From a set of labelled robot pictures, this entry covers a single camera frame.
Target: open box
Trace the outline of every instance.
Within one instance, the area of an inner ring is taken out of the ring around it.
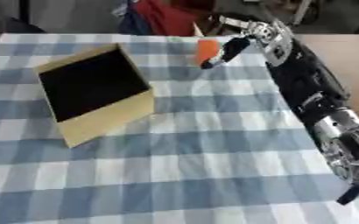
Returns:
[[[151,114],[151,86],[118,44],[35,68],[69,147]]]

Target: floor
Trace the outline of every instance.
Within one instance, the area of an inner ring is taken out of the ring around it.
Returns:
[[[14,0],[2,0],[9,15],[16,15],[18,6]],[[242,0],[216,0],[217,11],[263,13],[254,4]],[[118,20],[113,9],[125,0],[39,0],[32,1],[32,23],[47,32],[116,32]],[[282,13],[273,12],[282,17]],[[334,0],[326,4],[320,19],[314,24],[295,28],[297,33],[353,33],[359,26],[359,2]]]

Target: silver metal part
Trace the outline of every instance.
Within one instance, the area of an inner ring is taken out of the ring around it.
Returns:
[[[292,32],[279,20],[272,25],[264,24],[250,27],[250,34],[255,35],[255,44],[261,50],[265,58],[274,67],[283,64],[292,52]]]
[[[342,108],[321,119],[314,125],[321,141],[321,153],[336,176],[359,185],[359,117],[348,108]],[[355,141],[347,145],[343,135]]]
[[[321,140],[340,137],[343,133],[355,128],[359,128],[359,117],[348,108],[337,110],[314,125],[314,130],[320,134]]]
[[[273,21],[272,24],[267,24],[253,21],[244,22],[220,16],[219,21],[222,24],[242,28],[242,36],[252,37],[251,43],[260,50],[266,60],[274,67],[283,64],[292,52],[292,31],[278,19]]]

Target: chair leg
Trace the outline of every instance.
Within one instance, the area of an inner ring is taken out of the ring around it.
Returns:
[[[19,0],[18,15],[20,21],[30,23],[30,0]]]

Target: checkered tablecloth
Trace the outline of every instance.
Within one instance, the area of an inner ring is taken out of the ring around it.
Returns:
[[[196,41],[3,35],[0,223],[359,224],[359,199],[334,202],[346,184],[262,55],[249,48],[202,71]],[[114,42],[153,86],[155,114],[68,149],[31,67]]]

